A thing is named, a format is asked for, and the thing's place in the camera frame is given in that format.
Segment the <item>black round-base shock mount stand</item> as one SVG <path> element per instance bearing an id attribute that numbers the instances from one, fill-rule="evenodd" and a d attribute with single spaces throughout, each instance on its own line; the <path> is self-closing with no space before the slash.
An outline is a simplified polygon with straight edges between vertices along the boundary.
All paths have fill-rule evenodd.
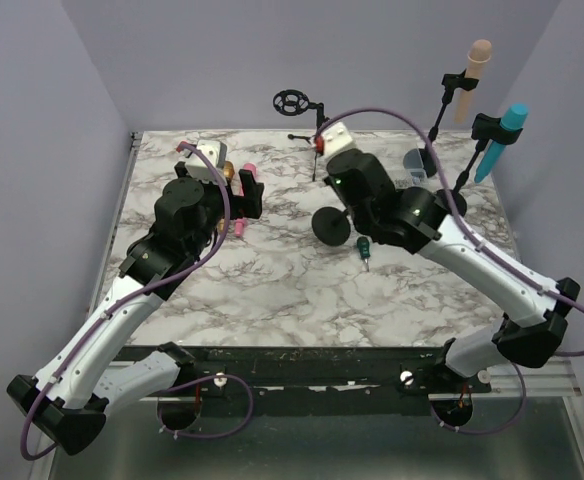
<path id="1" fill-rule="evenodd" d="M 311 228 L 323 244 L 338 247 L 346 243 L 351 234 L 349 212 L 335 207 L 322 207 L 312 216 Z"/>

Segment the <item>gold microphone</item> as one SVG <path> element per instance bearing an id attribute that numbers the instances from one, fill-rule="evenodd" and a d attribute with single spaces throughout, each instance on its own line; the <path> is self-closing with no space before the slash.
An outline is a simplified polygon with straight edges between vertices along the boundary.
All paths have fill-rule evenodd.
<path id="1" fill-rule="evenodd" d="M 231 186 L 233 178 L 235 176 L 234 165 L 231 161 L 226 160 L 223 168 L 223 174 L 226 179 L 226 184 L 228 187 Z M 221 233 L 225 225 L 225 220 L 221 219 L 217 225 L 217 232 Z"/>

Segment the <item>pink microphone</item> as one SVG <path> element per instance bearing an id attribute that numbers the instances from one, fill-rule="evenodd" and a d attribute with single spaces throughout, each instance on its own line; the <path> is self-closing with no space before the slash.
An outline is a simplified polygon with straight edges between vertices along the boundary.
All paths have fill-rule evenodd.
<path id="1" fill-rule="evenodd" d="M 248 170 L 252 173 L 253 177 L 257 177 L 257 169 L 253 163 L 245 163 L 243 165 L 243 169 Z M 246 218 L 239 218 L 234 223 L 234 233 L 237 238 L 242 238 L 245 227 L 247 226 L 247 219 Z"/>

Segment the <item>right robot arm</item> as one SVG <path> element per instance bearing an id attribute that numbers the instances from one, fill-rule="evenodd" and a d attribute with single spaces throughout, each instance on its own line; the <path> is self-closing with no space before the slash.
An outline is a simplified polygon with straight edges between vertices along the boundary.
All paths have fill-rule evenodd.
<path id="1" fill-rule="evenodd" d="M 492 325 L 446 342 L 431 370 L 439 389 L 455 391 L 479 371 L 507 362 L 538 369 L 554 356 L 571 309 L 556 297 L 575 299 L 575 281 L 528 269 L 456 220 L 430 191 L 396 188 L 372 154 L 344 147 L 325 157 L 326 182 L 359 233 L 446 268 L 503 311 Z"/>

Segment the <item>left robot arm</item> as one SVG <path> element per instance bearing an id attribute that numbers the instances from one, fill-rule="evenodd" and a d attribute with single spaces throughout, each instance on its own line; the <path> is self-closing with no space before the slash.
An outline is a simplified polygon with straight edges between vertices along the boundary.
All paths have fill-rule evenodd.
<path id="1" fill-rule="evenodd" d="M 154 204 L 149 232 L 129 247 L 102 303 L 46 366 L 16 376 L 7 387 L 26 424 L 68 455 L 86 449 L 117 410 L 154 393 L 181 395 L 192 387 L 192 362 L 173 343 L 117 373 L 107 369 L 140 324 L 218 251 L 225 239 L 219 222 L 262 213 L 265 186 L 249 170 L 239 172 L 240 195 L 221 170 L 210 180 L 184 163 L 175 171 Z"/>

